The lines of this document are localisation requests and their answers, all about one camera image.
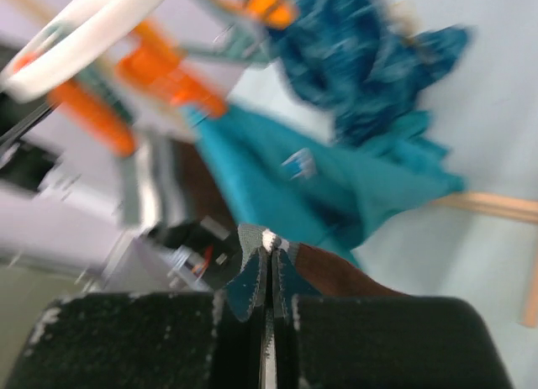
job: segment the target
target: folded garment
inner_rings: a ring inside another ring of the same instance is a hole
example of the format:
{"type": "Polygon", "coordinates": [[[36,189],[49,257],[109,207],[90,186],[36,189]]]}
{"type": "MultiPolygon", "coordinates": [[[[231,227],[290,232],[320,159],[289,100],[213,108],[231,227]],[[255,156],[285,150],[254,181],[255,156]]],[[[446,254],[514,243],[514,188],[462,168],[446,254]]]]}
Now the folded garment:
{"type": "Polygon", "coordinates": [[[414,109],[418,93],[456,64],[464,28],[412,42],[392,31],[381,0],[294,0],[298,19],[268,29],[298,97],[335,116],[335,140],[359,146],[414,109]]]}
{"type": "Polygon", "coordinates": [[[267,226],[354,265],[350,250],[388,218],[463,188],[437,166],[446,151],[421,137],[426,113],[359,149],[322,145],[233,104],[219,120],[192,107],[183,113],[236,223],[267,226]]]}

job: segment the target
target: patterned blue cloth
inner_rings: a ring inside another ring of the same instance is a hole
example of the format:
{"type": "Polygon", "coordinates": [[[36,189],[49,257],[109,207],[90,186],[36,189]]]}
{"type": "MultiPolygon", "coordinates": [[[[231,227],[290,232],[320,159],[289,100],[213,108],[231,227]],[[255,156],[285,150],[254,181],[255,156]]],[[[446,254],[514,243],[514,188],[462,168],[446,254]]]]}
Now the patterned blue cloth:
{"type": "Polygon", "coordinates": [[[399,118],[360,148],[322,145],[232,104],[219,120],[192,107],[182,113],[237,223],[263,225],[354,265],[350,251],[387,219],[463,189],[441,167],[447,150],[422,136],[426,112],[399,118]]]}
{"type": "Polygon", "coordinates": [[[413,46],[389,28],[380,0],[295,0],[300,15],[268,29],[301,99],[335,115],[337,143],[359,146],[415,107],[468,42],[462,28],[419,34],[413,46]]]}

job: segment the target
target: wooden frame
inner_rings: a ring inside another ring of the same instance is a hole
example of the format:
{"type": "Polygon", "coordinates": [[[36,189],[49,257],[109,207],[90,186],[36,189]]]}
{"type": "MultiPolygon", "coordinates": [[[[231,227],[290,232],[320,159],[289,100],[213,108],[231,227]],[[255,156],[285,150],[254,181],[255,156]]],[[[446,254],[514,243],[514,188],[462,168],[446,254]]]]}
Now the wooden frame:
{"type": "MultiPolygon", "coordinates": [[[[32,18],[42,24],[49,23],[53,18],[53,10],[47,8],[40,0],[12,0],[32,18]]],[[[98,64],[107,72],[113,72],[113,66],[109,60],[102,58],[98,64]]],[[[182,117],[174,113],[168,107],[150,100],[150,105],[167,118],[186,135],[192,134],[187,132],[187,127],[182,117]]],[[[434,205],[449,208],[460,208],[462,210],[474,213],[483,213],[494,217],[510,218],[523,223],[538,224],[538,201],[524,200],[513,197],[500,196],[485,192],[467,192],[463,194],[453,194],[443,197],[433,202],[434,205]]],[[[528,297],[526,300],[525,311],[521,323],[524,326],[535,328],[538,325],[538,252],[536,253],[535,266],[528,297]]]]}

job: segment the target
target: wooden stick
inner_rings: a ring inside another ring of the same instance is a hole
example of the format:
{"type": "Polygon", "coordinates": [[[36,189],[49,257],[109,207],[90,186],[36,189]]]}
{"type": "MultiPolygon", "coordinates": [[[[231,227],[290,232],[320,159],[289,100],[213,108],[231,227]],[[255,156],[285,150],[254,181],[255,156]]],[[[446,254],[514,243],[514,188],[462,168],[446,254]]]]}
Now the wooden stick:
{"type": "Polygon", "coordinates": [[[538,224],[538,202],[533,200],[494,193],[467,192],[443,197],[432,204],[538,224]]]}
{"type": "Polygon", "coordinates": [[[538,251],[535,256],[535,266],[530,280],[529,294],[521,324],[527,328],[538,326],[538,251]]]}
{"type": "MultiPolygon", "coordinates": [[[[31,18],[35,19],[40,24],[49,23],[54,17],[54,10],[45,6],[42,0],[11,0],[15,5],[17,5],[22,11],[24,11],[31,18]]],[[[114,64],[108,59],[105,55],[102,55],[99,59],[96,60],[97,65],[102,69],[105,74],[109,74],[111,78],[118,79],[114,76],[114,64]]],[[[123,83],[122,85],[126,86],[131,92],[140,93],[136,91],[132,86],[123,83]]],[[[141,94],[142,98],[148,102],[148,104],[153,107],[158,113],[162,114],[181,131],[181,135],[186,140],[194,140],[194,134],[192,130],[187,126],[182,115],[175,111],[170,106],[161,103],[157,99],[150,97],[145,94],[141,94]]]]}

